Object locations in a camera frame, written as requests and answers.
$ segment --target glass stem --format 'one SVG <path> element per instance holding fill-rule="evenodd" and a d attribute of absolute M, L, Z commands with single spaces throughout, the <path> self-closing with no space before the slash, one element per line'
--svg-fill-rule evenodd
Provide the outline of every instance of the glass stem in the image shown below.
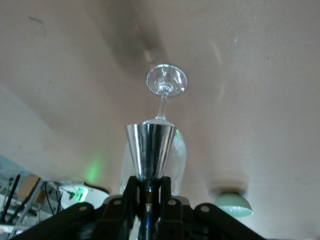
<path fill-rule="evenodd" d="M 167 98 L 164 96 L 161 96 L 161 104 L 160 104 L 160 108 L 156 116 L 156 119 L 164 119 L 164 120 L 166 119 L 166 103 L 167 103 Z"/>

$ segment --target wine glass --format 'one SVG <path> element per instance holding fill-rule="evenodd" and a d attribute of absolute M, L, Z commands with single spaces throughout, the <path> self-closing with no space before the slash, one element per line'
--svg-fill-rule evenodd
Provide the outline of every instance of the wine glass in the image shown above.
<path fill-rule="evenodd" d="M 149 89 L 161 97 L 161 104 L 155 118 L 143 122 L 143 124 L 173 124 L 166 119 L 166 102 L 168 98 L 182 94 L 188 85 L 184 72 L 170 64 L 160 64 L 153 67 L 146 76 L 146 84 Z M 184 138 L 177 129 L 173 143 L 167 158 L 164 175 L 171 178 L 171 193 L 177 196 L 180 192 L 183 175 L 186 166 L 187 151 Z M 130 176 L 135 175 L 130 146 L 127 142 L 124 149 L 122 162 L 120 193 L 123 194 Z"/>

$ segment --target black plastic mount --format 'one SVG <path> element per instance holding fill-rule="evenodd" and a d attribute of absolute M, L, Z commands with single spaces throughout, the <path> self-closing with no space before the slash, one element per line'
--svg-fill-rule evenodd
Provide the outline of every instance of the black plastic mount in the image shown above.
<path fill-rule="evenodd" d="M 109 197 L 94 210 L 89 203 L 77 203 L 13 240 L 127 240 L 139 215 L 138 182 L 129 178 L 123 195 Z M 264 240 L 213 204 L 194 210 L 171 195 L 171 179 L 161 183 L 160 219 L 155 240 Z"/>

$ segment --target metal cone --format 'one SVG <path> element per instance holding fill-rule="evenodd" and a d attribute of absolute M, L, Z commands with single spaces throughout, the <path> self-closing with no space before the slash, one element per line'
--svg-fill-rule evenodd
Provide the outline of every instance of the metal cone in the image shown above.
<path fill-rule="evenodd" d="M 176 128 L 162 124 L 126 126 L 135 176 L 147 192 L 159 190 Z"/>

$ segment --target screw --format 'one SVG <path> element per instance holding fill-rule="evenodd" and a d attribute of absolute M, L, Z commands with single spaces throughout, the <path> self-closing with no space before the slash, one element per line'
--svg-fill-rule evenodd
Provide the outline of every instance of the screw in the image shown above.
<path fill-rule="evenodd" d="M 79 211 L 83 212 L 83 211 L 85 211 L 85 210 L 87 210 L 87 209 L 88 209 L 87 206 L 81 206 L 81 207 L 79 208 Z"/>
<path fill-rule="evenodd" d="M 210 208 L 208 206 L 205 206 L 205 205 L 201 206 L 200 209 L 201 209 L 202 212 L 205 212 L 205 213 L 210 211 Z"/>
<path fill-rule="evenodd" d="M 169 205 L 176 205 L 177 202 L 176 202 L 176 200 L 174 200 L 174 199 L 170 199 L 170 200 L 168 201 L 168 204 L 169 204 Z"/>
<path fill-rule="evenodd" d="M 121 200 L 115 200 L 113 204 L 114 205 L 120 205 L 121 204 Z"/>

